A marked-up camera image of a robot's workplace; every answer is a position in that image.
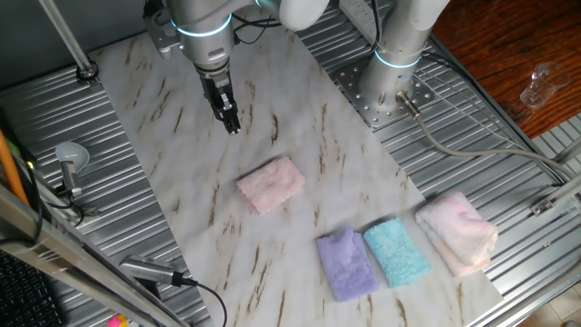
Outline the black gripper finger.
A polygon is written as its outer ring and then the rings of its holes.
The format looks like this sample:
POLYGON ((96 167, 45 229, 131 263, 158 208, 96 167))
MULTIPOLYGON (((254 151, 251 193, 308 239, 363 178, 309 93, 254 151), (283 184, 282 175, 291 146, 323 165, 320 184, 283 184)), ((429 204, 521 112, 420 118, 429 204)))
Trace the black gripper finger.
POLYGON ((220 106, 219 104, 215 104, 215 103, 211 103, 211 107, 212 107, 212 111, 213 114, 215 116, 215 118, 222 122, 222 124, 224 125, 224 128, 226 129, 226 131, 229 131, 229 125, 226 121, 226 118, 224 116, 224 109, 222 106, 220 106))
POLYGON ((229 134, 237 134, 241 130, 237 104, 227 94, 221 94, 221 99, 222 122, 229 134))

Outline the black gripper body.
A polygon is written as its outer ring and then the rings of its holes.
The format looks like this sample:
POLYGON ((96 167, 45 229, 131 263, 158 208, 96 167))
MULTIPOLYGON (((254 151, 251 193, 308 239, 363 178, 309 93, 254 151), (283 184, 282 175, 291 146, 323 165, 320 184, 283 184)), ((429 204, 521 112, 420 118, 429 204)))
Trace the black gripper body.
POLYGON ((194 67, 200 76, 204 96, 213 110, 226 111, 236 105, 229 59, 213 64, 195 64, 194 67))

